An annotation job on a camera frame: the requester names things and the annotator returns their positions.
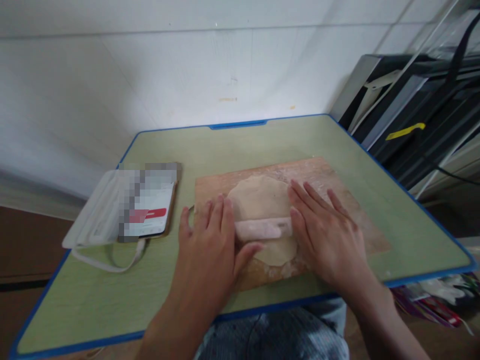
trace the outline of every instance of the wooden cutting board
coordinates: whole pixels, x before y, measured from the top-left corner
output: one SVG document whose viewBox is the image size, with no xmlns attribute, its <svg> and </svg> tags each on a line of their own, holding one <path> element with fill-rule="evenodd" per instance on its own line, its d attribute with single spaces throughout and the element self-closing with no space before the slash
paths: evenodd
<svg viewBox="0 0 480 360">
<path fill-rule="evenodd" d="M 226 196 L 239 181 L 259 175 L 269 176 L 287 184 L 291 179 L 297 180 L 300 184 L 308 181 L 328 203 L 330 200 L 327 196 L 327 189 L 333 189 L 352 219 L 362 230 L 367 255 L 390 250 L 390 244 L 383 233 L 372 223 L 323 157 L 199 177 L 195 180 L 195 206 L 204 204 L 208 199 L 214 199 L 219 193 Z M 253 259 L 240 274 L 235 290 L 237 292 L 249 290 L 307 271 L 309 269 L 300 252 L 292 261 L 283 266 L 268 266 L 260 260 Z"/>
</svg>

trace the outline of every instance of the green table top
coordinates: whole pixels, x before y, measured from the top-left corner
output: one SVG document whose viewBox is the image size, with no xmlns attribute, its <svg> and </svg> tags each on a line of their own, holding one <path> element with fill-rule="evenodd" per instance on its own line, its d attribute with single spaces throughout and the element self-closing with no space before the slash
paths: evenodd
<svg viewBox="0 0 480 360">
<path fill-rule="evenodd" d="M 152 240 L 142 260 L 123 274 L 99 270 L 69 255 L 20 335 L 16 357 L 54 356 L 141 337 L 168 294 L 177 259 L 179 216 L 183 206 L 194 203 L 195 179 L 317 156 L 330 163 L 390 242 L 391 251 L 368 258 L 382 281 L 392 286 L 474 266 L 469 255 L 328 115 L 275 119 L 263 126 L 141 132 L 123 159 L 125 166 L 182 163 L 170 234 Z M 125 266 L 135 247 L 115 244 L 83 252 Z M 223 313 L 264 306 L 272 310 L 275 304 L 329 291 L 313 275 L 301 275 L 235 294 Z"/>
</svg>

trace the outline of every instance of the flattened dough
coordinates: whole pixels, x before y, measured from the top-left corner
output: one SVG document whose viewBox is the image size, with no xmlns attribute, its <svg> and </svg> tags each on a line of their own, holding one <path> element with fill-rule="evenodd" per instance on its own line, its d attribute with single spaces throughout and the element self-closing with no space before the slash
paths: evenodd
<svg viewBox="0 0 480 360">
<path fill-rule="evenodd" d="M 241 180 L 228 197 L 233 203 L 235 221 L 286 218 L 290 216 L 288 185 L 269 176 L 250 176 Z M 293 237 L 264 240 L 265 249 L 255 258 L 270 266 L 282 266 L 297 254 Z"/>
</svg>

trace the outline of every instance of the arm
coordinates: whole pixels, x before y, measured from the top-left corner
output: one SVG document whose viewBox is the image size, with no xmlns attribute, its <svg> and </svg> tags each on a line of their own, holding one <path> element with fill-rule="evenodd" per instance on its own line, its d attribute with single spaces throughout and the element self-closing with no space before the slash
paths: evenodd
<svg viewBox="0 0 480 360">
<path fill-rule="evenodd" d="M 136 359 L 192 359 L 227 303 L 238 274 L 262 248 L 252 242 L 235 254 L 230 199 L 219 195 L 215 202 L 208 201 L 193 229 L 189 209 L 183 208 L 170 292 L 148 325 Z"/>
<path fill-rule="evenodd" d="M 428 359 L 400 318 L 390 291 L 367 264 L 362 232 L 335 193 L 332 206 L 306 182 L 292 181 L 288 197 L 295 236 L 315 273 L 353 310 L 372 359 Z"/>
</svg>

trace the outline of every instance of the blue handle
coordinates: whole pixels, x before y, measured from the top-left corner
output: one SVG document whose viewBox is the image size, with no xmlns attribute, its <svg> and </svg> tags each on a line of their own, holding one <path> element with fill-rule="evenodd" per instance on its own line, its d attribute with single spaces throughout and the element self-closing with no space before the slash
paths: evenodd
<svg viewBox="0 0 480 360">
<path fill-rule="evenodd" d="M 246 128 L 250 126 L 262 126 L 267 123 L 268 120 L 255 120 L 255 121 L 243 121 L 243 122 L 231 122 L 216 125 L 209 125 L 211 130 L 233 129 L 233 128 Z"/>
</svg>

